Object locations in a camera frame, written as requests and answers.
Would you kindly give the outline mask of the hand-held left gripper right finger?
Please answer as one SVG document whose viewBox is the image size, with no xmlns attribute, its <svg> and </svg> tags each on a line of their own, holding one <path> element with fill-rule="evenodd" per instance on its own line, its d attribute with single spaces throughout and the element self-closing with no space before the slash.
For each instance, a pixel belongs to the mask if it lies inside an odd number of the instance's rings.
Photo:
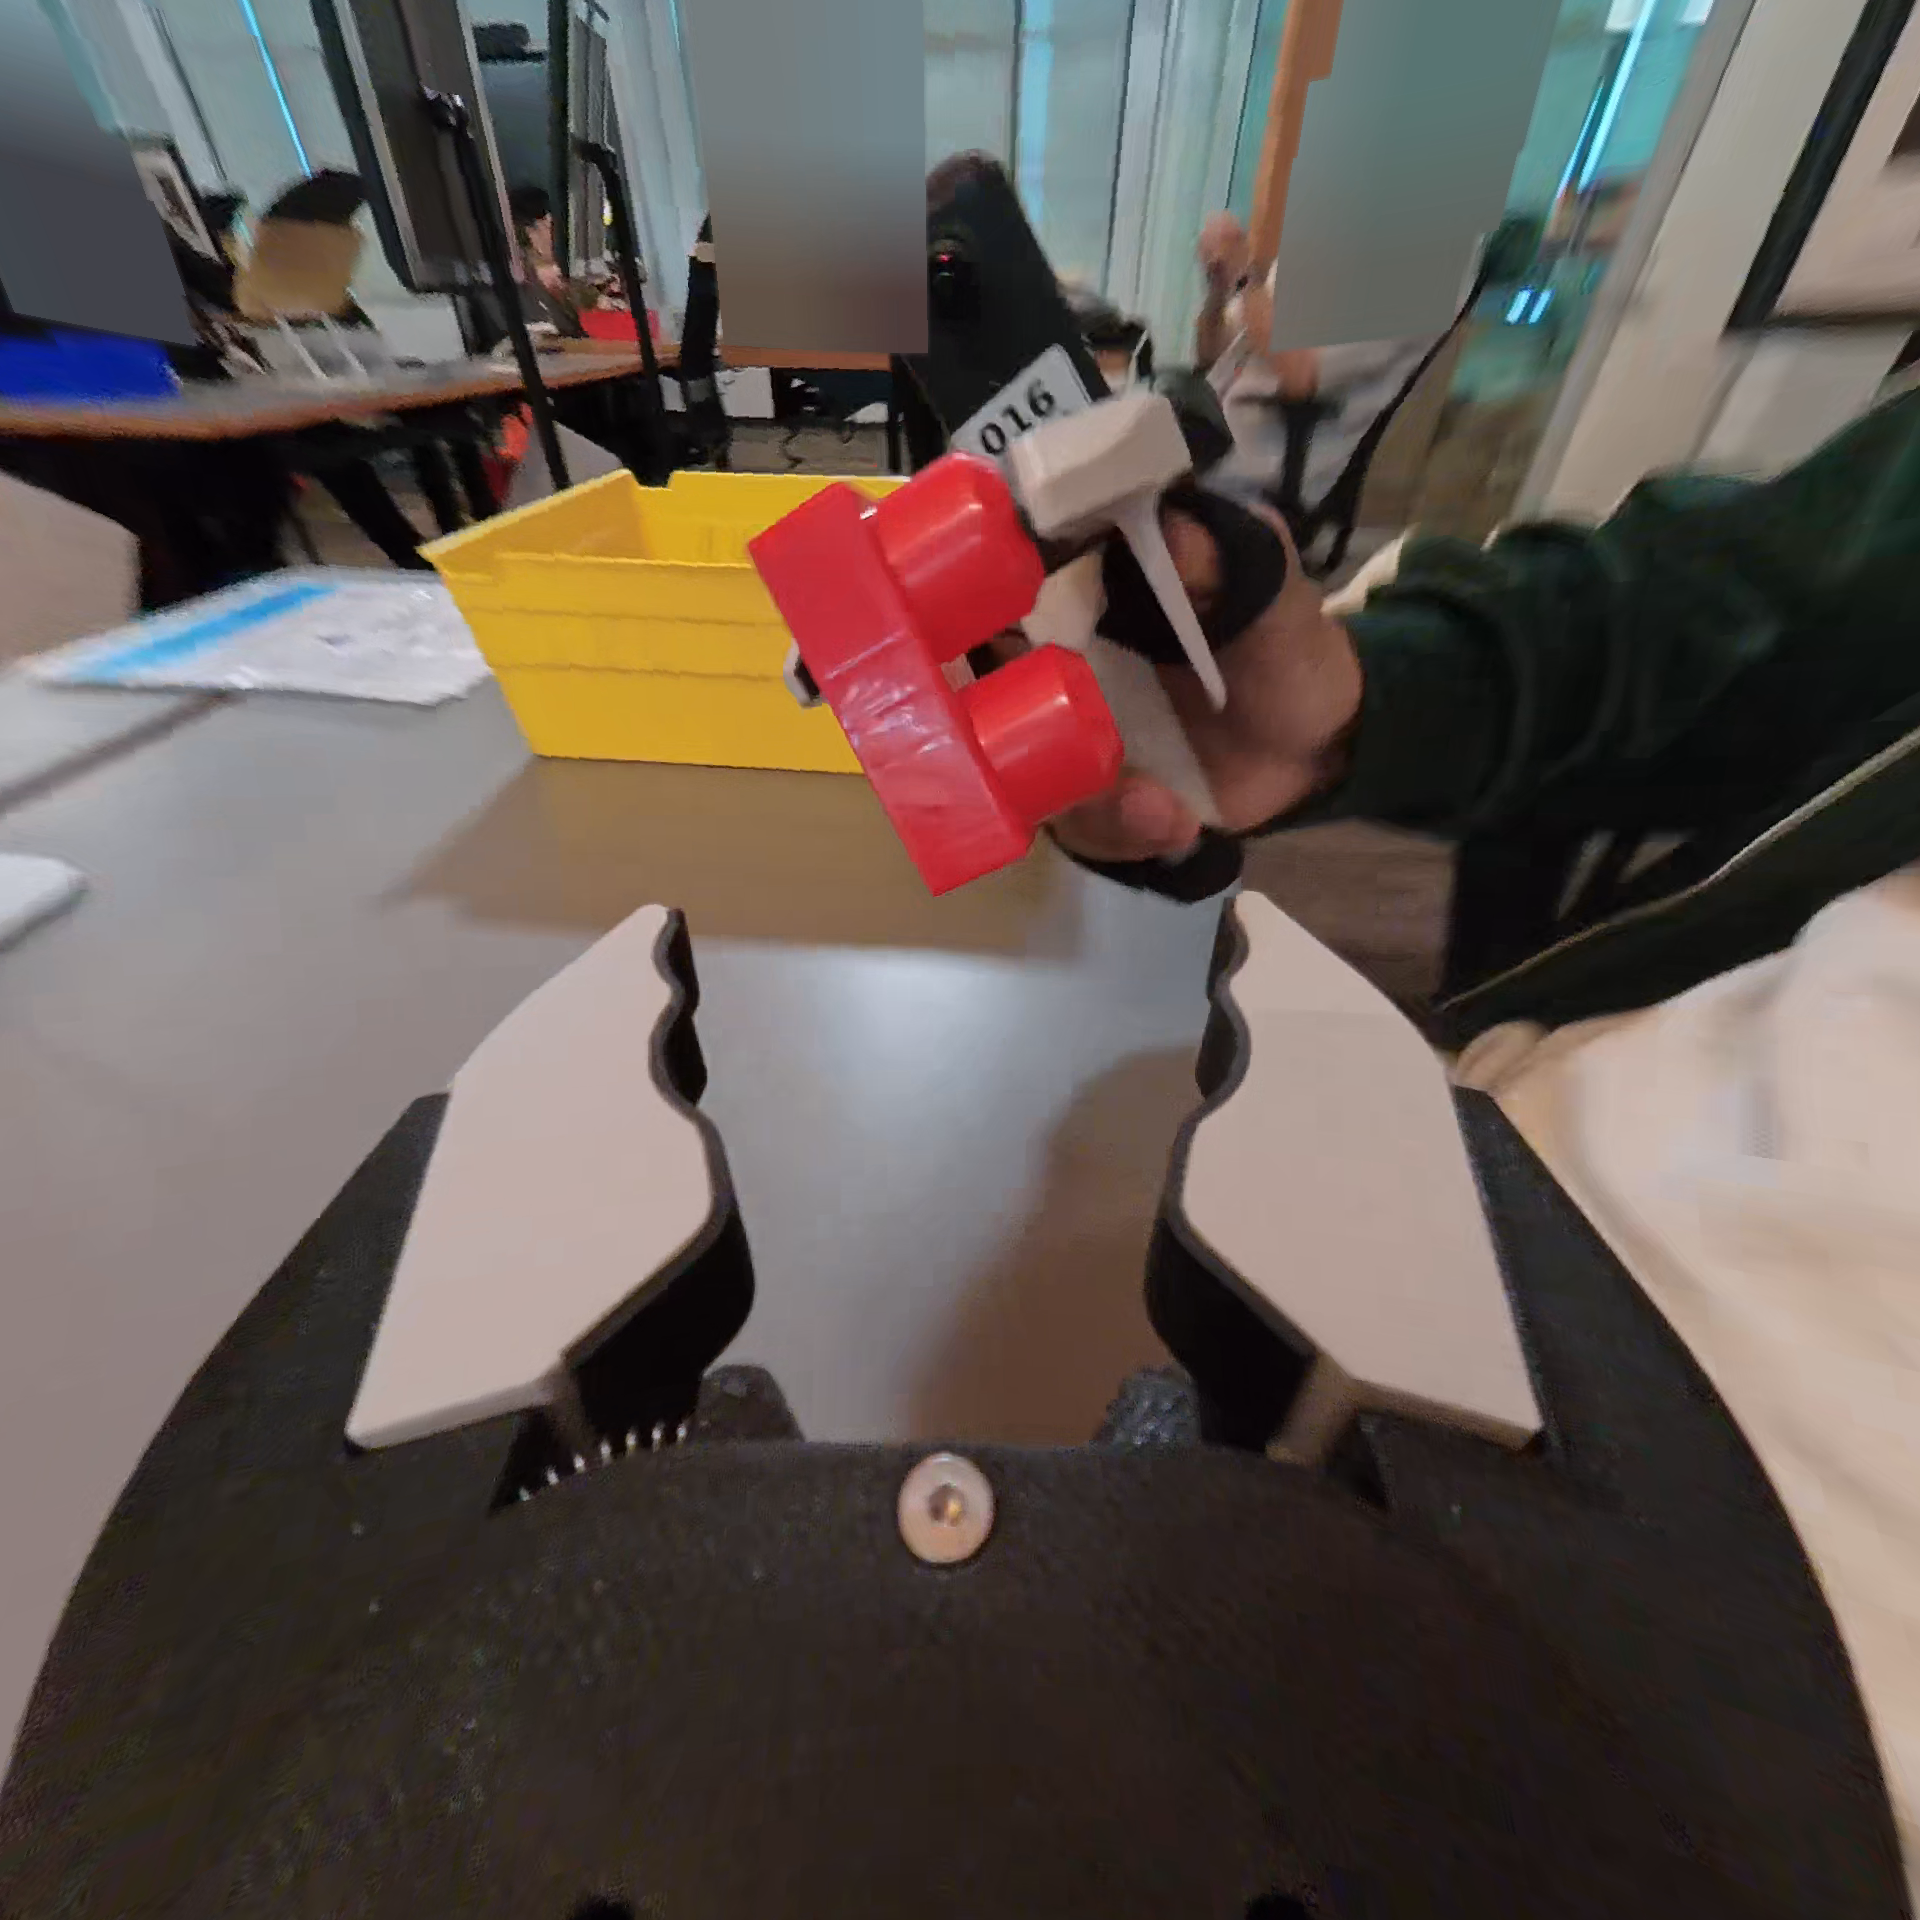
<svg viewBox="0 0 1920 1920">
<path fill-rule="evenodd" d="M 1295 1468 L 1375 1413 L 1530 1447 L 1544 1410 L 1448 1070 L 1261 893 L 1218 913 L 1194 1088 L 1143 1294 L 1203 1430 Z"/>
</svg>

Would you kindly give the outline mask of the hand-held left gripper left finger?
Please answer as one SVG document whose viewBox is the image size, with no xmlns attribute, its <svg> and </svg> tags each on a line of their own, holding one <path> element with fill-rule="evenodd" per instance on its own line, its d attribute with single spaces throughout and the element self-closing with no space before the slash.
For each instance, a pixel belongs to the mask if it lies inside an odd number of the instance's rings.
<svg viewBox="0 0 1920 1920">
<path fill-rule="evenodd" d="M 685 1431 L 755 1310 L 698 1012 L 685 913 L 650 902 L 457 1070 L 346 1416 L 356 1451 L 530 1416 L 563 1478 Z"/>
</svg>

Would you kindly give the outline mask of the red toy building block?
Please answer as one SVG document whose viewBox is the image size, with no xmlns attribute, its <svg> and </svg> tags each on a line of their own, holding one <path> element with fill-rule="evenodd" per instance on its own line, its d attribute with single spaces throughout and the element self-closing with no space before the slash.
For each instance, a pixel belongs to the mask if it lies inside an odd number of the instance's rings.
<svg viewBox="0 0 1920 1920">
<path fill-rule="evenodd" d="M 1024 863 L 1049 820 L 1121 775 L 1121 732 L 1080 653 L 1044 643 L 970 686 L 947 678 L 1044 584 L 985 459 L 953 450 L 883 498 L 831 482 L 746 557 L 930 893 Z"/>
</svg>

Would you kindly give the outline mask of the yellow plastic bin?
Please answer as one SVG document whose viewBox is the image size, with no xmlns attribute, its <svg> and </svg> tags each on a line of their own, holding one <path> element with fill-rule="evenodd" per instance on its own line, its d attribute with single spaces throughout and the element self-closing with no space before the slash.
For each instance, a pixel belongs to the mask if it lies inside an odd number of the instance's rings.
<svg viewBox="0 0 1920 1920">
<path fill-rule="evenodd" d="M 746 543 L 831 474 L 618 468 L 425 544 L 539 756 L 858 775 Z"/>
</svg>

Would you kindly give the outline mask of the person's right forearm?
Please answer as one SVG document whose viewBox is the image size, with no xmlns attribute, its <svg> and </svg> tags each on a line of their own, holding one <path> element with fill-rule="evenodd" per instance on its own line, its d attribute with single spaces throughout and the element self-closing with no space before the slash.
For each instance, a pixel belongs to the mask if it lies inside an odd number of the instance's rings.
<svg viewBox="0 0 1920 1920">
<path fill-rule="evenodd" d="M 1406 539 L 1343 621 L 1362 703 L 1312 820 L 1688 831 L 1788 801 L 1917 701 L 1917 390 L 1771 478 Z"/>
</svg>

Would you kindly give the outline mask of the grey desk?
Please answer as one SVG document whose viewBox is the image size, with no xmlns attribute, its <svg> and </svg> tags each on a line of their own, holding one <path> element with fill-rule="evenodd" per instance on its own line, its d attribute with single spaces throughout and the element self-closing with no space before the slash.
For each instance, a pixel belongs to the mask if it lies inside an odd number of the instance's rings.
<svg viewBox="0 0 1920 1920">
<path fill-rule="evenodd" d="M 935 901 L 858 779 L 530 756 L 463 703 L 247 698 L 67 767 L 4 848 L 4 1747 L 114 1497 L 370 1148 L 642 902 L 685 910 L 808 1435 L 1089 1438 L 1194 1099 L 1213 910 L 1049 847 Z"/>
</svg>

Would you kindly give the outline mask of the background wooden desk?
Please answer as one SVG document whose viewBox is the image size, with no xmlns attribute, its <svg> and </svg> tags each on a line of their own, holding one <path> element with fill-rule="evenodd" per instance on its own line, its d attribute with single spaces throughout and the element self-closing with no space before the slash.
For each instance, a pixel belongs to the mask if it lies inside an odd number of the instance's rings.
<svg viewBox="0 0 1920 1920">
<path fill-rule="evenodd" d="M 329 422 L 375 422 L 526 397 L 514 366 L 463 358 L 375 377 L 235 377 L 163 397 L 4 400 L 4 450 L 26 443 L 244 443 Z"/>
</svg>

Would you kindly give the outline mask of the person's right hand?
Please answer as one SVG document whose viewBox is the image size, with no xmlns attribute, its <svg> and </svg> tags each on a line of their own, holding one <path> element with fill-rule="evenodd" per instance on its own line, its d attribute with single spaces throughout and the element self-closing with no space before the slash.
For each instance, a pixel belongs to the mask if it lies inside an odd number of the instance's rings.
<svg viewBox="0 0 1920 1920">
<path fill-rule="evenodd" d="M 1353 636 L 1299 571 L 1283 517 L 1261 500 L 1248 500 L 1246 513 L 1271 527 L 1285 580 L 1218 660 L 1226 703 L 1213 708 L 1187 666 L 1152 666 L 1155 694 L 1140 708 L 1164 736 L 1180 740 L 1180 779 L 1173 787 L 1127 754 L 1113 789 L 1049 824 L 1063 855 L 1093 866 L 1175 863 L 1194 853 L 1203 831 L 1246 836 L 1343 779 L 1362 708 Z"/>
</svg>

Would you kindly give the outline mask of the wooden pillar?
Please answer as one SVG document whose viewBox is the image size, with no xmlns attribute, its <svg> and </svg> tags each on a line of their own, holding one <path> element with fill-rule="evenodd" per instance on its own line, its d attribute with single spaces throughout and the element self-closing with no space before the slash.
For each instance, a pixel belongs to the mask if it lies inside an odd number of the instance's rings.
<svg viewBox="0 0 1920 1920">
<path fill-rule="evenodd" d="M 1283 10 L 1248 220 L 1254 278 L 1264 278 L 1280 254 L 1292 165 L 1305 136 L 1308 90 L 1330 77 L 1339 19 L 1343 2 L 1285 2 Z"/>
</svg>

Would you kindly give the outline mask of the person's white shirt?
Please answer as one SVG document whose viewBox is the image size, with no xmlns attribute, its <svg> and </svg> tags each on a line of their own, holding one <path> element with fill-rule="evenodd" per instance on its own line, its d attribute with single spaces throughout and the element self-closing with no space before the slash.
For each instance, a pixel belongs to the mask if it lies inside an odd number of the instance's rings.
<svg viewBox="0 0 1920 1920">
<path fill-rule="evenodd" d="M 1917 868 L 1657 1007 L 1504 1023 L 1489 1093 L 1743 1426 L 1833 1609 L 1917 1883 Z"/>
</svg>

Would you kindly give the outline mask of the person's dark green jacket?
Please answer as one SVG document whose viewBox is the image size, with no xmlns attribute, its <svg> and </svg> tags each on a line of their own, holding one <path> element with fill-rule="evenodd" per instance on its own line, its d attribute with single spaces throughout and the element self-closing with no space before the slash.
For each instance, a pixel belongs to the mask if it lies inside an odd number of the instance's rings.
<svg viewBox="0 0 1920 1920">
<path fill-rule="evenodd" d="M 1657 859 L 1590 924 L 1440 999 L 1428 1032 L 1462 1049 L 1504 1023 L 1560 1029 L 1645 1012 L 1771 956 L 1829 902 L 1910 866 L 1917 701 L 1814 756 L 1781 806 Z"/>
</svg>

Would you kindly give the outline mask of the blue and white paper sheet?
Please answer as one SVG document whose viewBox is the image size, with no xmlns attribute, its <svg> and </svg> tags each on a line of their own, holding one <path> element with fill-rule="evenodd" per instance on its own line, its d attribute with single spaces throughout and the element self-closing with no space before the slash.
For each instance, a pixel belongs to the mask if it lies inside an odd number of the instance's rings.
<svg viewBox="0 0 1920 1920">
<path fill-rule="evenodd" d="M 435 577 L 295 566 L 21 660 L 49 687 L 445 708 L 491 682 Z"/>
</svg>

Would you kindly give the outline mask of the black computer monitor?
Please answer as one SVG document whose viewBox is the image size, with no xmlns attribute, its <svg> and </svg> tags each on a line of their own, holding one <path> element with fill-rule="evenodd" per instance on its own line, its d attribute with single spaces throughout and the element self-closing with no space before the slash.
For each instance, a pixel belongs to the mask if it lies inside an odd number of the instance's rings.
<svg viewBox="0 0 1920 1920">
<path fill-rule="evenodd" d="M 491 289 L 507 244 L 465 2 L 310 2 L 382 260 L 412 294 Z"/>
</svg>

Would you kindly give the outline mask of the white stand base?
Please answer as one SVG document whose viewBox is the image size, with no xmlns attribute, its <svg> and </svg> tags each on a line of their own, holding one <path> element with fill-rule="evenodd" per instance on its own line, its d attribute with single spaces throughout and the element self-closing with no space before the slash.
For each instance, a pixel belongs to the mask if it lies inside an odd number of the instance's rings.
<svg viewBox="0 0 1920 1920">
<path fill-rule="evenodd" d="M 4 853 L 0 946 L 8 950 L 41 924 L 56 922 L 84 897 L 84 874 L 49 855 Z"/>
</svg>

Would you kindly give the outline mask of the blue plastic bin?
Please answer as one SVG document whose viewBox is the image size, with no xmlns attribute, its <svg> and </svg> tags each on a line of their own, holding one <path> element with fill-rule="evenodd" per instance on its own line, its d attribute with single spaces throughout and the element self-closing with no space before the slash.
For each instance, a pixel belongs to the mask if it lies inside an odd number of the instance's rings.
<svg viewBox="0 0 1920 1920">
<path fill-rule="evenodd" d="M 159 404 L 179 394 L 163 345 L 84 331 L 5 331 L 4 400 L 5 404 Z"/>
</svg>

